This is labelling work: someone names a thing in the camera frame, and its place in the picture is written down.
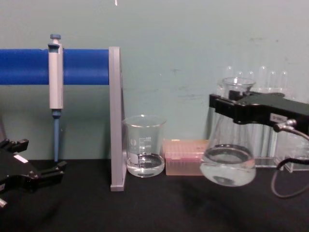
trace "water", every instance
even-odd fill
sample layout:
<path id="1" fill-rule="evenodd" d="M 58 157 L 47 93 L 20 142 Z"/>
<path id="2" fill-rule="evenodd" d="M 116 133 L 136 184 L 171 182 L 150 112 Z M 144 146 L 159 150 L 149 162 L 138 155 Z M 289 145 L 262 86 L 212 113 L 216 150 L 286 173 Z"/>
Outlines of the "water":
<path id="1" fill-rule="evenodd" d="M 200 169 L 212 182 L 229 187 L 250 183 L 255 177 L 252 153 L 239 145 L 216 145 L 205 151 Z"/>
<path id="2" fill-rule="evenodd" d="M 127 170 L 139 177 L 150 177 L 164 170 L 164 159 L 157 154 L 142 154 L 130 156 L 126 161 Z"/>

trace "erlenmeyer flask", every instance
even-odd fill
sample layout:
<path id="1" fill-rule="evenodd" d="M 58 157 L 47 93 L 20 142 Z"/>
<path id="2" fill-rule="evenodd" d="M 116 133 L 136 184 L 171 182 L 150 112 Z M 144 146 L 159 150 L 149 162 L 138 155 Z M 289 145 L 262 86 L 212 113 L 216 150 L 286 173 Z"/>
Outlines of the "erlenmeyer flask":
<path id="1" fill-rule="evenodd" d="M 223 79 L 224 97 L 237 100 L 255 84 L 251 79 Z M 255 177 L 255 162 L 248 125 L 238 125 L 220 115 L 212 131 L 200 169 L 214 183 L 236 187 L 250 183 Z"/>

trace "black table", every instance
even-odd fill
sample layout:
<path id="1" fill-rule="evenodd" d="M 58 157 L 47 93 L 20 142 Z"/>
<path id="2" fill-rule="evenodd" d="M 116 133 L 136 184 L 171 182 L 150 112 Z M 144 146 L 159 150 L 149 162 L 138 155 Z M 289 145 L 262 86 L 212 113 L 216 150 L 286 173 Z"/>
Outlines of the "black table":
<path id="1" fill-rule="evenodd" d="M 278 199 L 270 191 L 270 169 L 258 169 L 252 183 L 238 188 L 202 176 L 127 174 L 125 191 L 110 192 L 109 160 L 67 162 L 61 185 L 0 196 L 9 203 L 0 210 L 0 232 L 309 231 L 309 192 Z M 53 165 L 33 163 L 41 168 Z M 301 188 L 308 177 L 309 172 L 281 172 L 278 190 Z"/>

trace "blue cylinder bar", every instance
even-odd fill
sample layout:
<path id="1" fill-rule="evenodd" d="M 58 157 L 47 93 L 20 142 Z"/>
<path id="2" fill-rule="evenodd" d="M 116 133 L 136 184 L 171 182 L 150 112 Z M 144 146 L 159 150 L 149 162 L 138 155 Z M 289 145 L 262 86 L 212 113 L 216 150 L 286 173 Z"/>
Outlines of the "blue cylinder bar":
<path id="1" fill-rule="evenodd" d="M 108 49 L 64 49 L 65 85 L 108 85 Z M 48 49 L 0 49 L 0 85 L 48 85 Z"/>

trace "glass beaker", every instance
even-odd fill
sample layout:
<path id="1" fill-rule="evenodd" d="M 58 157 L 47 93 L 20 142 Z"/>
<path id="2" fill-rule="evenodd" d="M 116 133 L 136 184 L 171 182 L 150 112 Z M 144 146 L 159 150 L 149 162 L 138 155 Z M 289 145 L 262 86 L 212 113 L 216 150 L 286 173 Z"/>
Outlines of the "glass beaker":
<path id="1" fill-rule="evenodd" d="M 158 175 L 164 170 L 163 126 L 159 116 L 139 115 L 126 118 L 127 170 L 138 177 Z"/>
<path id="2" fill-rule="evenodd" d="M 247 78 L 225 78 L 222 81 L 224 98 L 237 100 L 255 84 Z M 211 132 L 208 147 L 201 159 L 203 175 L 214 183 L 236 187 L 250 183 L 255 177 L 248 125 L 239 125 L 233 119 L 219 115 Z"/>

